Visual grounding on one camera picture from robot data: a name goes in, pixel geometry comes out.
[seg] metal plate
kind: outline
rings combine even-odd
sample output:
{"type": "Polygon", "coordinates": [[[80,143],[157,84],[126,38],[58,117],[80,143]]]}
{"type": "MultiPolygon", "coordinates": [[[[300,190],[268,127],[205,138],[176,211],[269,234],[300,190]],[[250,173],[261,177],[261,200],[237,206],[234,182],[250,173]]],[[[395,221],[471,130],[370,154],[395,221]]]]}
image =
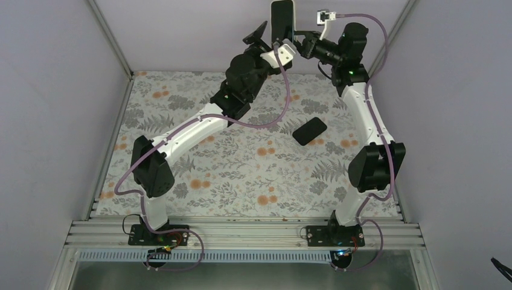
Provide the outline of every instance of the metal plate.
{"type": "Polygon", "coordinates": [[[361,226],[344,227],[346,232],[339,238],[339,243],[333,243],[329,238],[326,225],[309,225],[306,227],[308,247],[354,247],[352,237],[356,238],[357,246],[365,246],[365,238],[361,226]]]}
{"type": "MultiPolygon", "coordinates": [[[[177,228],[189,229],[188,225],[169,225],[164,230],[174,230],[177,228]]],[[[150,235],[142,225],[132,225],[130,230],[128,245],[130,246],[167,246],[176,243],[176,236],[173,234],[153,234],[150,235]]],[[[179,246],[187,246],[188,236],[182,237],[179,246]]]]}

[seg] floral tablecloth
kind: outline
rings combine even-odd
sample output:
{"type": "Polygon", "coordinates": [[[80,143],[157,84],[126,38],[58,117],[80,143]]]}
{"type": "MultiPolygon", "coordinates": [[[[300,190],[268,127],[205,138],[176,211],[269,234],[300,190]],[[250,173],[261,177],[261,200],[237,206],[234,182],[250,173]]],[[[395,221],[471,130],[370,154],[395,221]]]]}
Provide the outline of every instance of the floral tablecloth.
{"type": "MultiPolygon", "coordinates": [[[[133,142],[177,126],[204,106],[224,79],[219,72],[139,72],[100,195],[97,214],[139,213],[135,194],[115,196],[114,185],[129,168],[133,142]]],[[[351,185],[347,167],[358,153],[355,126],[346,105],[324,77],[290,74],[292,102],[277,126],[256,130],[233,125],[209,136],[171,169],[167,193],[172,216],[327,217],[351,185]],[[306,146],[292,132],[313,117],[327,130],[306,146]]],[[[282,76],[263,85],[241,121],[264,124],[281,112],[282,76]]],[[[122,190],[140,188],[131,175],[122,190]]],[[[364,216],[397,216],[393,199],[372,200],[364,216]]]]}

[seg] white wall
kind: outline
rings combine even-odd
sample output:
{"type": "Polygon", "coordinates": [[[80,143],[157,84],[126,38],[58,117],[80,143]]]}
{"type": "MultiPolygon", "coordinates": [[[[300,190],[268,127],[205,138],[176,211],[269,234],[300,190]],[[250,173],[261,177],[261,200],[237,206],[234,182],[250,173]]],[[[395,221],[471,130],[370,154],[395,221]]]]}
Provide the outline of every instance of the white wall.
{"type": "Polygon", "coordinates": [[[126,83],[86,1],[1,1],[2,289],[46,288],[126,83]]]}
{"type": "MultiPolygon", "coordinates": [[[[247,47],[242,39],[270,20],[271,0],[97,0],[123,54],[133,70],[225,71],[233,57],[247,47]]],[[[296,29],[320,30],[316,11],[370,13],[387,29],[395,24],[407,0],[295,0],[296,29]]],[[[345,24],[334,23],[329,39],[338,42],[345,24]]],[[[373,63],[383,36],[377,24],[367,27],[368,46],[363,63],[373,63]]],[[[270,24],[263,39],[270,39],[270,24]]],[[[293,61],[292,73],[317,74],[315,60],[293,61]]]]}
{"type": "Polygon", "coordinates": [[[442,289],[509,289],[512,2],[420,1],[374,89],[442,289]]]}

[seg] smartphone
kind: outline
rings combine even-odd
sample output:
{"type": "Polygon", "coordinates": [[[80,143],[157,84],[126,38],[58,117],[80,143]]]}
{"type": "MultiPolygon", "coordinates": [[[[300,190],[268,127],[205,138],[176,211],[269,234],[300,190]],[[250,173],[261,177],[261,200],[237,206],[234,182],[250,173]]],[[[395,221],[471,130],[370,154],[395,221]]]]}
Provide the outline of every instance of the smartphone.
{"type": "Polygon", "coordinates": [[[293,42],[295,31],[295,4],[293,0],[276,0],[270,4],[271,44],[288,39],[293,42]]]}
{"type": "Polygon", "coordinates": [[[320,136],[320,134],[325,130],[327,130],[327,125],[318,117],[315,117],[306,122],[306,124],[302,125],[299,129],[295,130],[292,133],[292,136],[300,145],[305,146],[309,142],[313,141],[313,139],[320,136]]]}

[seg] black mounting bracket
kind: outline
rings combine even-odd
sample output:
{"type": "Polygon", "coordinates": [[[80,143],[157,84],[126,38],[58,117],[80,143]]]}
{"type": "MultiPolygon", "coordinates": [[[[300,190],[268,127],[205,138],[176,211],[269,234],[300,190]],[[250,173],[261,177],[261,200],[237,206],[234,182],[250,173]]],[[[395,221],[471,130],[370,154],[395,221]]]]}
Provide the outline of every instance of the black mounting bracket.
{"type": "MultiPolygon", "coordinates": [[[[176,229],[189,229],[188,225],[163,225],[158,231],[176,230],[176,229]]],[[[181,235],[180,247],[187,246],[188,234],[179,233],[181,235]]],[[[177,236],[175,234],[153,234],[150,232],[144,222],[139,225],[132,225],[130,229],[130,238],[128,239],[128,245],[130,246],[155,246],[155,247],[166,247],[177,244],[177,236]]]]}
{"type": "Polygon", "coordinates": [[[306,226],[308,247],[358,247],[365,246],[365,236],[360,225],[345,227],[338,224],[333,211],[327,225],[306,226]]]}

